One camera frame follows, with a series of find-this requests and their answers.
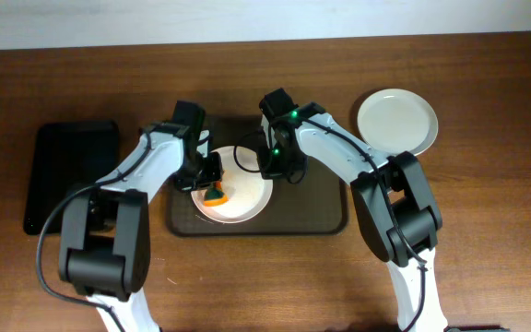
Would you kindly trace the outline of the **green and orange sponge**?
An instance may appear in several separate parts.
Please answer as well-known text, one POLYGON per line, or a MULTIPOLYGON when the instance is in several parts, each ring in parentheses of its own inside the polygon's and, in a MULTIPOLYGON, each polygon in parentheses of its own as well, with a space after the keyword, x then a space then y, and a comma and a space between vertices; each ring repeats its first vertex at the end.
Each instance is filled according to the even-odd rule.
POLYGON ((221 181, 212 183, 204 193, 203 205, 206 207, 216 207, 223 205, 229 201, 225 194, 221 181))

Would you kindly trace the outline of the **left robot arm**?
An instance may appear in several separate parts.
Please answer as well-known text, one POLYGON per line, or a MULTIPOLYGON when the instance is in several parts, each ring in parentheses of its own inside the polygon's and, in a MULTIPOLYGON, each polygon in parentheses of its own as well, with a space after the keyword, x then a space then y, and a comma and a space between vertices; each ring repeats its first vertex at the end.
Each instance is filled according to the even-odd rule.
POLYGON ((143 290, 151 261, 148 205, 168 180, 189 193, 221 179, 205 117, 200 105, 177 101, 169 121, 144 128, 115 170, 65 203, 59 277, 110 331, 159 330, 143 290))

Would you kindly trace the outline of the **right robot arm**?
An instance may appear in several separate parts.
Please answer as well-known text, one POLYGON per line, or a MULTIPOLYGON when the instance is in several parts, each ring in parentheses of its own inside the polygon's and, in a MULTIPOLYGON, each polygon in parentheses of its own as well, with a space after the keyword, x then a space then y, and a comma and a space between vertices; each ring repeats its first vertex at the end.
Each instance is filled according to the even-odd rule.
POLYGON ((399 329, 447 330, 434 272, 443 218, 419 160, 370 147, 322 106, 300 106, 284 89, 266 94, 259 108, 266 140, 257 152, 262 177, 288 180, 305 173, 309 159, 338 176, 351 191, 364 242, 388 267, 399 329))

